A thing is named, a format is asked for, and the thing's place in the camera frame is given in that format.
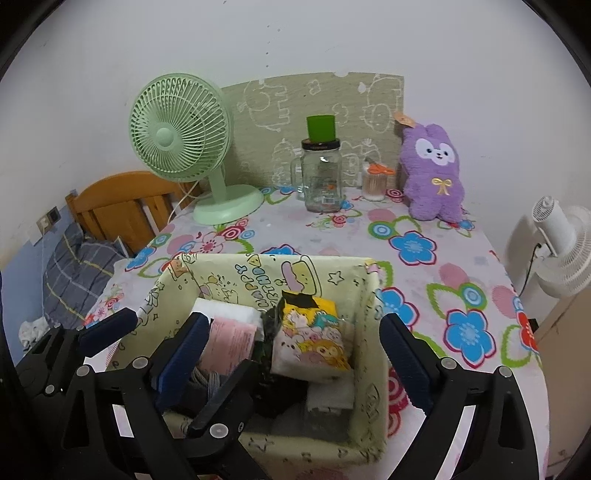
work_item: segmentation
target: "glass jar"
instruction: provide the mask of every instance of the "glass jar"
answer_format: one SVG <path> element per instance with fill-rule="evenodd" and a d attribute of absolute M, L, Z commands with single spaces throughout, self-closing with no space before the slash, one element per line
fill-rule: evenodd
<path fill-rule="evenodd" d="M 317 150 L 322 144 L 310 144 L 313 150 L 304 147 L 302 158 L 295 158 L 292 162 L 292 185 L 299 186 L 304 192 L 306 209 L 316 213 L 335 213 L 340 210 L 343 201 L 343 185 L 341 181 L 342 157 L 340 148 Z M 301 169 L 301 180 L 297 173 Z"/>

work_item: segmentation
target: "white wall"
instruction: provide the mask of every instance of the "white wall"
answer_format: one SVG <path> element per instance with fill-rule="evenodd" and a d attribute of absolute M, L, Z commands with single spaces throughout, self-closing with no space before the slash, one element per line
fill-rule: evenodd
<path fill-rule="evenodd" d="M 2 259 L 71 189 L 141 168 L 130 104 L 153 77 L 183 70 L 221 86 L 404 75 L 407 114 L 448 129 L 467 206 L 517 287 L 533 245 L 518 225 L 535 200 L 591 207 L 591 89 L 519 0 L 66 0 L 0 83 Z M 540 317 L 548 306 L 534 297 L 526 303 Z"/>

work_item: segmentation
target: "fan stand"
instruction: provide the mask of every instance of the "fan stand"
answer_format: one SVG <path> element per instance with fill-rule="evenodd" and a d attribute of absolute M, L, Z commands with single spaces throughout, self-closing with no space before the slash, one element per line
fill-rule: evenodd
<path fill-rule="evenodd" d="M 224 182 L 222 169 L 214 169 L 209 175 L 212 196 L 199 200 L 193 211 L 193 219 L 201 225 L 220 225 L 245 217 L 257 210 L 264 197 L 251 185 L 230 185 Z"/>

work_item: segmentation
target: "gray cloth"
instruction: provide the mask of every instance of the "gray cloth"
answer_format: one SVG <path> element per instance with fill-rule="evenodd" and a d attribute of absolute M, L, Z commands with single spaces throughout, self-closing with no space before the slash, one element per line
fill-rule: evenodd
<path fill-rule="evenodd" d="M 113 265 L 125 258 L 111 242 L 85 236 L 71 224 L 47 262 L 43 275 L 43 307 L 50 326 L 82 325 L 86 314 L 113 277 Z"/>

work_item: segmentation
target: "label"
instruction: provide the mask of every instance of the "label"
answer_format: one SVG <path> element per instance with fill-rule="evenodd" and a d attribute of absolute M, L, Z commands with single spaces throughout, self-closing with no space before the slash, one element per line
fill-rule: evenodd
<path fill-rule="evenodd" d="M 417 123 L 412 118 L 404 115 L 404 113 L 402 113 L 402 112 L 394 113 L 394 119 L 399 124 L 406 125 L 407 127 L 410 127 L 410 128 L 415 128 L 417 126 Z"/>

